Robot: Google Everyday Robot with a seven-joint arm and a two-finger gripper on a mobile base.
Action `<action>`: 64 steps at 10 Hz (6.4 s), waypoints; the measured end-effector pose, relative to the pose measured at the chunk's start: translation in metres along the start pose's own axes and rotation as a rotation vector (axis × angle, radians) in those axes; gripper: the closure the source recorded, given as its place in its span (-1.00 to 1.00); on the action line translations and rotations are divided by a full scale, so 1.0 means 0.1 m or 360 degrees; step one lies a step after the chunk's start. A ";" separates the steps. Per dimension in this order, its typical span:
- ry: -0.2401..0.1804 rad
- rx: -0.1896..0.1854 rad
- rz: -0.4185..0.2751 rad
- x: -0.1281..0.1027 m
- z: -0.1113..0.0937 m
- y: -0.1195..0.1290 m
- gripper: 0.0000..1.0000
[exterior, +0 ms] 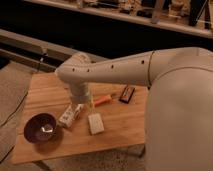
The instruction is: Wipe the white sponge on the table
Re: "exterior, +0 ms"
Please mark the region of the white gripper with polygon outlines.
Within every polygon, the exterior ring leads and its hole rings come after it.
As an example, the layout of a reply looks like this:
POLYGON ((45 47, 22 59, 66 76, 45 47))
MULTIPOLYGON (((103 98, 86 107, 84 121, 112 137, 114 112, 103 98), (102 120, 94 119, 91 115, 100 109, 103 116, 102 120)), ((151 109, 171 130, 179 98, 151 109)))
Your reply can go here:
MULTIPOLYGON (((86 103, 90 100, 90 90, 87 83, 73 83, 69 85, 71 101, 74 103, 86 103)), ((94 112, 93 102, 88 103, 89 114, 94 112)))

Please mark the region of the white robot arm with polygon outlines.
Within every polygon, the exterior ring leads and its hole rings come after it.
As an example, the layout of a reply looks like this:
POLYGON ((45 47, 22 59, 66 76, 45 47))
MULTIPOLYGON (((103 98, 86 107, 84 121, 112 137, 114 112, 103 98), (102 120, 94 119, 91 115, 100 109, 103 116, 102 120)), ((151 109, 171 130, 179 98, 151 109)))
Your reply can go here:
POLYGON ((97 63, 76 53, 56 74, 76 103, 90 99, 90 82, 148 87, 147 171, 213 171, 213 52, 175 48, 97 63))

